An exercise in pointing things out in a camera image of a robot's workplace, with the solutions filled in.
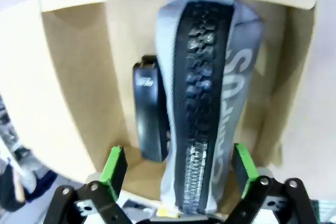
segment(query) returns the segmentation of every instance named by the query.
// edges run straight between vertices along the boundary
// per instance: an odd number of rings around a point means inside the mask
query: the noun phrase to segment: gray fabric
[[[161,182],[161,200],[166,204],[174,205],[175,204],[175,191],[174,191],[174,183],[175,183],[175,160],[176,160],[176,132],[175,132],[175,122],[174,122],[174,113],[173,113],[173,64],[174,64],[174,47],[175,47],[175,37],[177,26],[179,24],[181,14],[190,0],[172,0],[167,5],[163,6],[158,14],[157,23],[156,23],[156,52],[157,58],[160,65],[163,85],[166,92],[167,97],[167,113],[170,121],[171,128],[171,145],[170,151],[167,157],[167,165],[166,170],[164,172],[162,182]],[[237,31],[242,33],[243,26],[241,26],[244,22],[250,22],[252,20],[257,20],[255,23],[255,32],[256,37],[259,38],[261,36],[259,17],[255,14],[251,9],[249,9],[244,4],[234,1],[234,0],[203,0],[203,1],[212,1],[219,2],[222,4],[234,4],[235,12],[232,24],[237,24]],[[230,38],[235,39],[237,35],[232,33],[233,29],[230,30],[229,40]],[[211,179],[209,184],[209,194],[208,201],[206,204],[207,212],[214,212],[217,209],[217,203],[222,197],[224,191],[225,180],[228,173],[228,161],[229,155],[232,148],[232,140],[233,134],[236,128],[236,124],[240,117],[240,113],[243,109],[245,99],[247,97],[247,87],[250,82],[251,72],[253,70],[253,66],[256,60],[257,51],[259,47],[258,43],[255,43],[256,46],[253,48],[252,53],[246,49],[241,50],[241,52],[235,52],[237,48],[231,48],[230,43],[228,43],[228,51],[226,58],[228,60],[228,64],[224,69],[224,78],[223,84],[226,85],[222,88],[222,107],[221,107],[221,121],[218,127],[218,137],[216,141],[215,147],[215,156],[213,160],[213,169],[211,171]],[[240,61],[243,58],[249,57],[247,61]],[[225,111],[227,111],[230,106],[234,108],[230,109],[230,120],[229,123],[226,122],[227,115],[225,115]],[[216,174],[214,171],[218,170],[218,165],[220,164],[220,172]]]

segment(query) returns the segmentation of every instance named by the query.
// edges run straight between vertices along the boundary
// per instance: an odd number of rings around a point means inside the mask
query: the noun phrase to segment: bolt
[[[66,195],[66,194],[68,194],[70,192],[70,189],[69,188],[65,188],[64,190],[63,190],[63,195]]]
[[[263,186],[267,186],[268,185],[268,179],[267,178],[262,178],[260,180],[260,183],[263,185]]]
[[[290,186],[290,187],[293,187],[293,188],[297,188],[297,187],[298,187],[298,183],[296,183],[294,180],[291,180],[291,181],[289,182],[289,186]]]
[[[97,184],[93,184],[91,186],[91,190],[94,191],[94,190],[97,190],[98,189],[98,185]]]

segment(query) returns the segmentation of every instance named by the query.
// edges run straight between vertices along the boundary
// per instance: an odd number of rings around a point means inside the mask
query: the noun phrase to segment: cardboard box
[[[167,1],[28,0],[0,13],[0,91],[22,143],[47,166],[84,182],[121,144],[124,189],[159,198],[164,164],[137,149],[131,69],[155,54],[156,15]],[[265,36],[235,141],[267,166],[296,98],[316,0],[242,1],[263,18]]]

